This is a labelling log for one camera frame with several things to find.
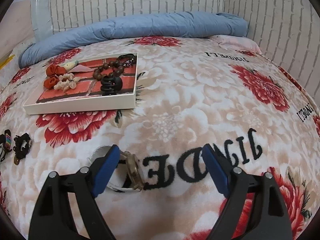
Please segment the black scrunchie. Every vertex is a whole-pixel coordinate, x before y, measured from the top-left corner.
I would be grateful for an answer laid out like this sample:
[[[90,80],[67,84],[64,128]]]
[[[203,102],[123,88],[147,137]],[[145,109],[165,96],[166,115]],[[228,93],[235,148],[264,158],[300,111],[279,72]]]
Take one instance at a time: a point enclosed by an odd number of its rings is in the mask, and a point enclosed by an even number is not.
[[[28,133],[14,137],[15,146],[13,147],[14,164],[18,165],[26,157],[32,146],[32,139]]]

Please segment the white strap wristwatch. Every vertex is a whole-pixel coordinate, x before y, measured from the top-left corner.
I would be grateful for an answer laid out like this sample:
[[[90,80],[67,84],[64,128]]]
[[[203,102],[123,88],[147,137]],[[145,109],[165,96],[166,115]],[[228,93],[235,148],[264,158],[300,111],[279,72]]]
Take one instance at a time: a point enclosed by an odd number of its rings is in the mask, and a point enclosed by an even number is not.
[[[90,191],[94,197],[106,188],[115,192],[142,191],[144,176],[136,155],[117,145],[101,146],[89,158],[92,173]]]

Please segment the rainbow black claw clip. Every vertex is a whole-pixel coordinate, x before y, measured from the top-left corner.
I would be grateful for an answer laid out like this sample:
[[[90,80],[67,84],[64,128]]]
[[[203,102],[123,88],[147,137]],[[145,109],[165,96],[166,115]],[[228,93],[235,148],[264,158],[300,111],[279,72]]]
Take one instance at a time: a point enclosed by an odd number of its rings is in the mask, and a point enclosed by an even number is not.
[[[1,143],[1,162],[3,162],[4,159],[6,158],[6,155],[12,151],[11,131],[9,129],[6,129],[4,133],[1,134],[0,143]]]

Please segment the cream fluffy scrunchie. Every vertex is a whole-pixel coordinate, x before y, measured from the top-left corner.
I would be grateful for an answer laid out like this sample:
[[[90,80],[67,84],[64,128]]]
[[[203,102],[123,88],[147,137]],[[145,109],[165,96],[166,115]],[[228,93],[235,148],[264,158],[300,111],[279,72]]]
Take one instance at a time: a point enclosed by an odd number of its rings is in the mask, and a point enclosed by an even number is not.
[[[58,83],[53,87],[54,90],[66,92],[69,89],[75,89],[80,77],[74,76],[73,73],[67,73],[58,77]]]

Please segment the black claw hair clip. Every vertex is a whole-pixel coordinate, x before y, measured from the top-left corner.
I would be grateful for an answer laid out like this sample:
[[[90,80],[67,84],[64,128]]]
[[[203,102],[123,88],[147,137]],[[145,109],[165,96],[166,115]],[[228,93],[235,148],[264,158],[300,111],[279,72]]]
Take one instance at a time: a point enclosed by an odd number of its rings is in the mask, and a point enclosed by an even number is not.
[[[119,76],[105,76],[100,83],[100,90],[103,96],[116,95],[123,87],[123,81]]]

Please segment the rust orange scrunchie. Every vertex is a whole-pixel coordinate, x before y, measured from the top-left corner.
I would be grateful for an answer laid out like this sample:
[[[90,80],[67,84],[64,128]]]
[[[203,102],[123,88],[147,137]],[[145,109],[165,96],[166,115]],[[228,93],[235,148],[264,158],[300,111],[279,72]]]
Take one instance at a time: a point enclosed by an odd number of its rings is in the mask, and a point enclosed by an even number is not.
[[[66,74],[64,67],[60,67],[57,64],[50,64],[46,69],[47,78],[43,82],[43,86],[46,89],[53,89],[59,82],[59,76]]]

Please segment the white tray brick pattern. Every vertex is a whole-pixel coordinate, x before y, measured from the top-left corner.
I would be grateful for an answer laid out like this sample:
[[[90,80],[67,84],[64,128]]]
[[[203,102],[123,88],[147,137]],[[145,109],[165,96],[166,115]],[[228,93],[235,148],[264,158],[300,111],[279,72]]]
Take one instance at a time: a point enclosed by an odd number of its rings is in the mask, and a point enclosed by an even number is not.
[[[39,84],[24,104],[29,115],[66,112],[132,109],[136,106],[138,53],[89,57],[78,61],[70,72],[80,77],[75,89],[66,92],[46,89]],[[103,77],[119,76],[122,89],[116,95],[103,96]]]

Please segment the floral plush bed blanket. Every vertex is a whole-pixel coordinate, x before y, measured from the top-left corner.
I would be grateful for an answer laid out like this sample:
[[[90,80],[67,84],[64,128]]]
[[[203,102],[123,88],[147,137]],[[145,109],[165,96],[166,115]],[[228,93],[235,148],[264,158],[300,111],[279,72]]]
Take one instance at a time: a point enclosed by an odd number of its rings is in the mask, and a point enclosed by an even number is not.
[[[142,192],[97,198],[117,239],[207,237],[226,203],[201,157],[207,143],[247,173],[272,173],[295,238],[318,221],[319,110],[283,69],[211,40],[167,37],[96,43],[57,61],[122,53],[138,54],[134,109],[28,115],[45,62],[1,92],[1,130],[32,142],[18,165],[12,154],[1,163],[1,207],[23,236],[49,172],[74,173],[114,144],[137,156],[145,177]]]

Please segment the cream oval hair clip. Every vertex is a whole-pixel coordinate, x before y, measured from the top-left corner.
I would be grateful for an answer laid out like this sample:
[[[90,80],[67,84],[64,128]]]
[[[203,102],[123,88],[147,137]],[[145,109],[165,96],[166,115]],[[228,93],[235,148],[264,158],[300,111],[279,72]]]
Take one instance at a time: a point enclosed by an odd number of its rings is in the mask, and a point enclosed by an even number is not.
[[[66,72],[70,72],[77,65],[78,65],[78,61],[72,61],[72,62],[67,62],[65,64],[62,64],[61,67],[63,67],[66,70]]]

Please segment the white brick pattern headboard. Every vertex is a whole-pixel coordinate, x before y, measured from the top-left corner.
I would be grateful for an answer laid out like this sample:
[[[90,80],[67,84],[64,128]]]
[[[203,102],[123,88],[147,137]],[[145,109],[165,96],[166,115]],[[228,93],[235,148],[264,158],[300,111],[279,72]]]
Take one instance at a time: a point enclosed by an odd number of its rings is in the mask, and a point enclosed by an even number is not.
[[[249,24],[248,38],[319,100],[319,16],[309,0],[49,0],[52,33],[111,17],[163,12],[227,12]]]

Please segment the blue folded quilt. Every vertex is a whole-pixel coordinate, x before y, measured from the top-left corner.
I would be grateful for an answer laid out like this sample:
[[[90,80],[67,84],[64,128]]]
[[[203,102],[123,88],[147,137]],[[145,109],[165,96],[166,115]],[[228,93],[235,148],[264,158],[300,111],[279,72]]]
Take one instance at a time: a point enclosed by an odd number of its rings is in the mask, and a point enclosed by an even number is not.
[[[67,50],[93,43],[134,37],[205,38],[213,35],[243,37],[248,22],[228,13],[168,12],[114,17],[56,33],[30,45],[19,57],[21,69]]]

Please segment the clear plastic sheet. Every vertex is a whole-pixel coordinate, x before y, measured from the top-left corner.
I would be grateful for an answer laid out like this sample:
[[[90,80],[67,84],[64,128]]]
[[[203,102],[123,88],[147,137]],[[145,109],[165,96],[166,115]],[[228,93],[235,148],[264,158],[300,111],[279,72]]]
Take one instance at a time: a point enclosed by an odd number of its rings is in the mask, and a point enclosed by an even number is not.
[[[50,0],[30,0],[31,22],[36,42],[53,35]]]

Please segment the yellow edged bed frame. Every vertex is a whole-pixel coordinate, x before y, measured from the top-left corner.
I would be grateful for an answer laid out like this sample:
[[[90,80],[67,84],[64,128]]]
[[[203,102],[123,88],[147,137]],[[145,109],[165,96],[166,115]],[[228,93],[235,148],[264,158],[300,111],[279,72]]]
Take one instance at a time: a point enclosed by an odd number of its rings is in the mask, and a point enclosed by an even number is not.
[[[8,64],[14,57],[15,54],[12,54],[6,58],[1,59],[0,69],[2,69],[6,64]]]

